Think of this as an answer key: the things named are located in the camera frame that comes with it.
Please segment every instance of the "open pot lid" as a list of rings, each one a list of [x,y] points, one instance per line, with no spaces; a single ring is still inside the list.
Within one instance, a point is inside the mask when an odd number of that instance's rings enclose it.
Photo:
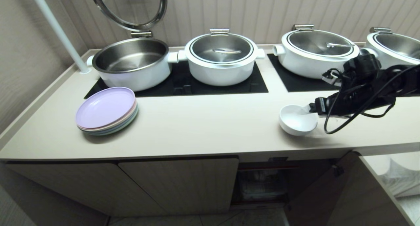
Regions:
[[[158,23],[163,18],[163,16],[165,15],[166,7],[167,7],[167,4],[168,4],[168,0],[159,0],[159,9],[157,10],[156,15],[150,21],[148,21],[146,23],[132,23],[132,22],[126,21],[124,19],[121,19],[120,17],[115,15],[113,12],[111,12],[111,10],[105,5],[103,0],[93,0],[93,1],[95,2],[95,4],[99,7],[101,12],[103,12],[103,14],[107,18],[116,22],[117,25],[119,25],[120,27],[123,27],[123,28],[125,28],[127,30],[130,30],[130,31],[133,31],[133,32],[137,32],[137,33],[140,32],[140,34],[132,33],[132,36],[135,36],[135,37],[142,37],[143,34],[141,34],[141,32],[149,30],[154,25],[156,25],[156,23]],[[144,36],[146,36],[146,37],[151,36],[151,32],[144,33]]]
[[[290,45],[303,52],[325,57],[343,57],[353,52],[355,44],[342,36],[314,30],[313,25],[295,25],[294,28],[296,31],[287,40]]]
[[[248,58],[254,48],[247,39],[229,34],[229,29],[211,29],[190,46],[191,54],[209,63],[230,64]]]
[[[401,34],[393,34],[389,28],[373,28],[378,34],[373,39],[384,48],[408,58],[420,60],[420,41]]]

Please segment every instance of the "purple plate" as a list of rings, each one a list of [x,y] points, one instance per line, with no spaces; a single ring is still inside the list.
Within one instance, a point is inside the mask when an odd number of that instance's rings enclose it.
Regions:
[[[76,123],[84,128],[111,124],[131,110],[136,97],[125,87],[112,87],[90,96],[78,109]]]

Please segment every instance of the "robotic arm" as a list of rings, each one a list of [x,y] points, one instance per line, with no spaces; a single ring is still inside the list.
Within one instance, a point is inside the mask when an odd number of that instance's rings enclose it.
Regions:
[[[330,69],[323,80],[340,86],[340,91],[310,103],[310,113],[326,116],[324,130],[335,133],[351,122],[357,115],[383,117],[394,105],[396,97],[420,94],[420,65],[395,65],[381,70],[381,63],[372,54],[362,54],[344,64],[344,72]],[[382,115],[369,115],[364,111],[388,106]],[[348,120],[333,131],[327,131],[329,117],[348,117]]]

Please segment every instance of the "cabinet door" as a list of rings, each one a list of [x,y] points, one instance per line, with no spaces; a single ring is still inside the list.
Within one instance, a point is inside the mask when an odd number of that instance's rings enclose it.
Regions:
[[[172,215],[229,210],[239,160],[166,160],[119,166]]]
[[[291,226],[412,225],[395,198],[355,152],[346,154],[292,199],[285,213]]]
[[[167,214],[117,165],[7,164],[21,175],[111,216]]]

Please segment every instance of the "countertop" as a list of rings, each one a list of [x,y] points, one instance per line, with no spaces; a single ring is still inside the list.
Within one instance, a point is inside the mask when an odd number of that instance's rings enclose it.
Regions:
[[[260,48],[272,53],[270,45]],[[88,51],[84,59],[96,51]],[[420,97],[398,98],[385,117],[357,117],[332,135],[323,131],[324,118],[309,136],[288,135],[278,123],[283,106],[307,105],[335,91],[288,93],[267,57],[256,63],[268,93],[137,98],[140,112],[134,122],[103,137],[85,135],[74,120],[83,97],[99,75],[95,70],[81,75],[70,68],[0,136],[0,159],[110,160],[237,154],[246,162],[268,157],[341,157],[349,150],[364,155],[420,150]],[[342,122],[330,120],[330,129]]]

